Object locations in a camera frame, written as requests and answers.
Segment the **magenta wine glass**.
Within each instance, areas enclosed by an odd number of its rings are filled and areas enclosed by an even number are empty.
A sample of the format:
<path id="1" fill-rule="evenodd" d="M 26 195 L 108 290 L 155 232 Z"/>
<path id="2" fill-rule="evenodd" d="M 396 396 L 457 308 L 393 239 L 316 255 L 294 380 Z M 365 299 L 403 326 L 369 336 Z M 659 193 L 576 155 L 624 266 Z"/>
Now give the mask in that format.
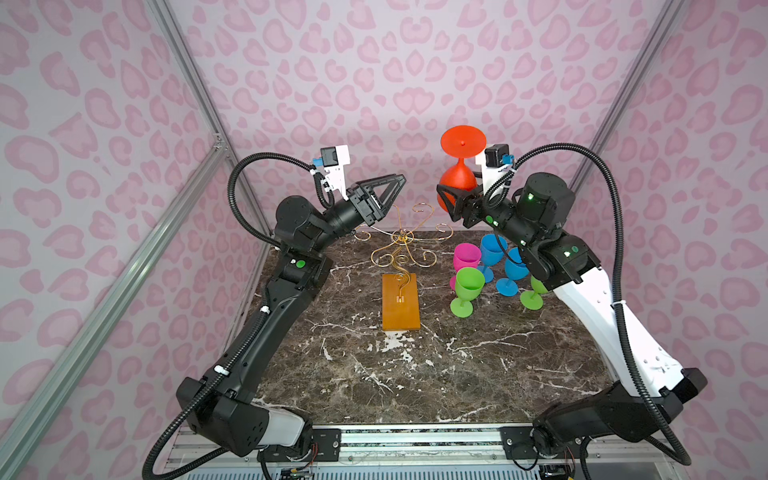
<path id="1" fill-rule="evenodd" d="M 460 243 L 454 249 L 453 255 L 453 268 L 454 275 L 450 280 L 450 288 L 452 290 L 456 287 L 456 275 L 463 268 L 477 268 L 481 263 L 482 252 L 481 249 L 471 243 Z"/>

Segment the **red wine glass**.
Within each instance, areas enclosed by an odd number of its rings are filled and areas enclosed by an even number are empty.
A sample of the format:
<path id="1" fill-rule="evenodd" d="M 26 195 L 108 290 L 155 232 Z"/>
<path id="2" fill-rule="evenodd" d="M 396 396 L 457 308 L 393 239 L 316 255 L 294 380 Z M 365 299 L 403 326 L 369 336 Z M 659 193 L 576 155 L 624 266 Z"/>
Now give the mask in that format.
<path id="1" fill-rule="evenodd" d="M 448 129 L 441 137 L 441 148 L 456 163 L 446 170 L 438 184 L 463 191 L 474 190 L 477 180 L 465 161 L 473 160 L 485 147 L 486 136 L 476 127 L 458 125 Z"/>

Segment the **blue wine glass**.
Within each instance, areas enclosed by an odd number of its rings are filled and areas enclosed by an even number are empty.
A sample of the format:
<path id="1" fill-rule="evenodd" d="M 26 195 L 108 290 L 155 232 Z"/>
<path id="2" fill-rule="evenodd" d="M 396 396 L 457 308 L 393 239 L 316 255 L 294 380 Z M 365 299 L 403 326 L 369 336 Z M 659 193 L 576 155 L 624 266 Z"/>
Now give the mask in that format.
<path id="1" fill-rule="evenodd" d="M 478 269 L 483 273 L 485 282 L 490 283 L 494 279 L 492 267 L 506 257 L 508 243 L 496 234 L 487 234 L 481 239 L 480 251 L 481 260 Z"/>
<path id="2" fill-rule="evenodd" d="M 503 258 L 505 276 L 496 282 L 499 294 L 513 297 L 520 291 L 518 281 L 529 275 L 529 270 L 522 261 L 518 248 L 511 249 Z"/>

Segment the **green wine glass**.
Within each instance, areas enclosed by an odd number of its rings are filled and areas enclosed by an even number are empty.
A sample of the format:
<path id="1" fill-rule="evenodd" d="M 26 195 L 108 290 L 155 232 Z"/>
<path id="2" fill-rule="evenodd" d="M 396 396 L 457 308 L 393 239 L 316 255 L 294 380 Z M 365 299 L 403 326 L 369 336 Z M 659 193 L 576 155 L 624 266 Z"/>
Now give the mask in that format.
<path id="1" fill-rule="evenodd" d="M 545 285 L 535 277 L 530 278 L 531 289 L 520 294 L 521 304 L 528 310 L 540 310 L 543 307 L 543 295 L 548 293 Z"/>
<path id="2" fill-rule="evenodd" d="M 456 273 L 455 294 L 451 301 L 451 312 L 459 318 L 469 317 L 474 310 L 472 302 L 480 295 L 484 288 L 484 274 L 472 267 L 465 267 Z"/>

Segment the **blue front wine glass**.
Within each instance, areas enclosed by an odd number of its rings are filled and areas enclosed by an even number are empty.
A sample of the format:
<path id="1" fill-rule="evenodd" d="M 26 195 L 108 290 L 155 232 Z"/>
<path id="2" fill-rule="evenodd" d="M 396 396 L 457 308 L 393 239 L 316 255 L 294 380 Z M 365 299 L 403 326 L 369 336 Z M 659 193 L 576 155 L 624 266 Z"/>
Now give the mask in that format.
<path id="1" fill-rule="evenodd" d="M 522 261 L 518 248 L 511 249 L 503 258 L 505 276 L 496 282 L 499 294 L 513 297 L 520 291 L 518 281 L 529 275 L 529 270 Z"/>

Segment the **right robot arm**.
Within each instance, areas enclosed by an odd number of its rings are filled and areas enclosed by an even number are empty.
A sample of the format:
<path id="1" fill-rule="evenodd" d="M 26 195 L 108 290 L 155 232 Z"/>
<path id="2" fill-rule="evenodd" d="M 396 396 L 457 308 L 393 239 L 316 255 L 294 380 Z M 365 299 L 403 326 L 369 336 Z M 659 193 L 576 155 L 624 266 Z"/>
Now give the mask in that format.
<path id="1" fill-rule="evenodd" d="M 691 460 L 671 421 L 707 380 L 685 368 L 653 338 L 620 298 L 620 276 L 609 275 L 590 247 L 563 229 L 575 194 L 556 175 L 531 175 L 512 198 L 492 205 L 477 187 L 438 185 L 454 221 L 483 222 L 518 248 L 530 274 L 553 292 L 586 327 L 607 360 L 614 383 L 588 397 L 547 408 L 533 422 L 531 442 L 552 458 L 575 441 L 616 435 L 649 441 L 677 462 Z"/>

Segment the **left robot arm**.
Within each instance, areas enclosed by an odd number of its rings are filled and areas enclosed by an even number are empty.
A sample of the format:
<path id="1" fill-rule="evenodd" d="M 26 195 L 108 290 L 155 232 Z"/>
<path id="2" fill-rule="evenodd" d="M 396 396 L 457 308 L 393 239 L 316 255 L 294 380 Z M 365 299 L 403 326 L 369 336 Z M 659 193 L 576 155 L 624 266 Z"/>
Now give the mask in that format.
<path id="1" fill-rule="evenodd" d="M 333 261 L 326 249 L 359 226 L 384 219 L 405 183 L 402 174 L 355 183 L 346 198 L 323 212 L 300 195 L 280 202 L 275 226 L 279 257 L 264 286 L 262 305 L 201 379 L 182 382 L 177 390 L 182 412 L 174 428 L 187 424 L 220 451 L 240 457 L 272 447 L 284 448 L 294 458 L 307 455 L 309 418 L 287 408 L 255 405 L 256 391 L 288 331 L 329 277 Z"/>

